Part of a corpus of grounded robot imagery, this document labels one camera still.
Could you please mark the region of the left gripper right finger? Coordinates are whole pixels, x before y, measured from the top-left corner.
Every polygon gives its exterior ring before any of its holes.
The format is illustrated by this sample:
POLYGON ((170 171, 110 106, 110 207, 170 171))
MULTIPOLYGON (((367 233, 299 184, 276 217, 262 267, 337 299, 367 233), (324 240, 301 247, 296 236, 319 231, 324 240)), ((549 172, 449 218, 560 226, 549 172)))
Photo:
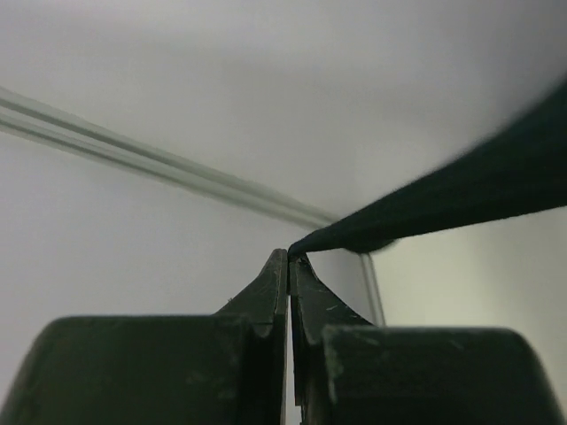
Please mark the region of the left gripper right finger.
POLYGON ((563 424, 538 356, 508 328, 378 327, 289 262, 305 424, 563 424))

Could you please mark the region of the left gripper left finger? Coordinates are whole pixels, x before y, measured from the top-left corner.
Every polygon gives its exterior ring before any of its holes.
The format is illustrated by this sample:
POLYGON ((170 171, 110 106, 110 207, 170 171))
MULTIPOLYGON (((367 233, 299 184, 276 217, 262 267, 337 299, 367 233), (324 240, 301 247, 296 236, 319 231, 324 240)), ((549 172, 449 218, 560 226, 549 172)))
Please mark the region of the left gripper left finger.
POLYGON ((288 258, 210 315, 74 316, 46 326, 4 424, 282 424, 288 258))

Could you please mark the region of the black t-shirt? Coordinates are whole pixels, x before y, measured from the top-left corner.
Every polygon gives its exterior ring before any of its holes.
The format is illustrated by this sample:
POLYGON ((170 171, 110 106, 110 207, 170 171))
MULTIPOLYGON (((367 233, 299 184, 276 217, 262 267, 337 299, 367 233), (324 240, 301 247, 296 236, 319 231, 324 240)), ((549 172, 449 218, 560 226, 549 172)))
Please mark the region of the black t-shirt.
POLYGON ((427 174, 292 244, 289 253, 362 254, 410 236, 566 205, 566 85, 500 132, 427 174))

